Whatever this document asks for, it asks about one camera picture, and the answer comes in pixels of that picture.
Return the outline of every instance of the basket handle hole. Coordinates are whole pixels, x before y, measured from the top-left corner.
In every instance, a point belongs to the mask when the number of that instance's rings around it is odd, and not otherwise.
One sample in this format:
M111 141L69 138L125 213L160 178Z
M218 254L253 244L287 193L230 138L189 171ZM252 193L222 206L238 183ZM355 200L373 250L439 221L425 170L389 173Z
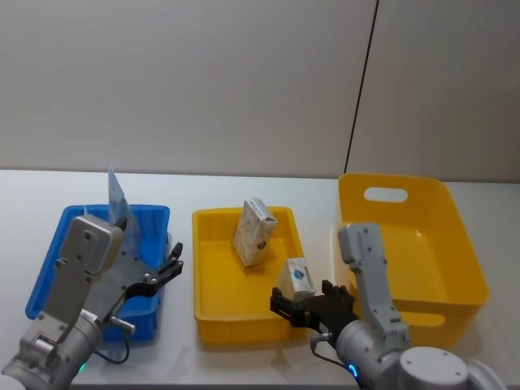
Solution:
M365 199L371 202L402 203L408 193L402 188L369 187L365 191Z
M442 327L446 317L442 314L399 311L403 320L412 327Z

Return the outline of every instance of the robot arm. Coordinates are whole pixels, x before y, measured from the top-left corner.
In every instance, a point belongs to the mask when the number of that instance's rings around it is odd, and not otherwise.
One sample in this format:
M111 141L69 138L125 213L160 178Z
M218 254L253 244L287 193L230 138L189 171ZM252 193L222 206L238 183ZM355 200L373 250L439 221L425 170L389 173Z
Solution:
M323 281L323 296L299 302L273 288L271 310L293 326L310 327L336 349L342 366L361 388L373 390L505 390L483 363L464 363L450 352L410 348L410 330L392 303L383 241L375 223L355 223L338 232L343 261L356 275L365 320L353 312L345 286Z
M102 342L109 323L131 333L135 327L116 317L131 297L152 297L182 272L182 244L167 262L151 270L120 251L126 221L111 225L92 215L72 220L54 264L55 278L43 311L26 331L19 352L2 373L28 390L68 388ZM0 376L3 382L9 381Z

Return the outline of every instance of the transparent plastic bag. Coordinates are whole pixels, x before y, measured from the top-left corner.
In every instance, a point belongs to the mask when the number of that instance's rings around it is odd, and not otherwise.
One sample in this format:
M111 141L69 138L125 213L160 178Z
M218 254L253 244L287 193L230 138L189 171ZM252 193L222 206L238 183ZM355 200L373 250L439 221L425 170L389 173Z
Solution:
M139 256L139 245L141 243L139 225L124 197L123 189L115 177L114 169L110 165L108 167L108 219L110 223L115 223L120 218L127 219L127 228L124 231L121 249L134 256Z

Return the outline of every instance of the blue plastic bin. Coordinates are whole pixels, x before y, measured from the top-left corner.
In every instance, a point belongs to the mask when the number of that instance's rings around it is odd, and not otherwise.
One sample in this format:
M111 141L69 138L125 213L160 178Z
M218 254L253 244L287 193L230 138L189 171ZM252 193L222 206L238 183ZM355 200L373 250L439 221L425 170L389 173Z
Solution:
M87 212L98 218L108 220L108 205L87 205ZM152 268L164 263L167 251L167 229L170 209L165 206L130 205L141 229L141 258ZM35 319L43 309L50 286L54 280L54 263L59 258L63 239L73 218L83 215L85 206L69 206L63 210L62 218L54 233L45 261L31 297L25 307L25 314ZM118 317L137 326L132 335L134 341L152 340L158 326L158 306L161 303L159 295L152 298L134 297L125 302ZM119 328L109 326L104 335L104 341L122 340Z

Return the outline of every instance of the white wall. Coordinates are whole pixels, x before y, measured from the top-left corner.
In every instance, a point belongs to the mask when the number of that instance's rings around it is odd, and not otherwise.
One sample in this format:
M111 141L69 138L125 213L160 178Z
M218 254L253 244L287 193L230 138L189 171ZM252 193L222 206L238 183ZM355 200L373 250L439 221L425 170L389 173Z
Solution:
M0 2L0 167L337 176L375 2Z
M382 0L348 169L520 181L520 2Z

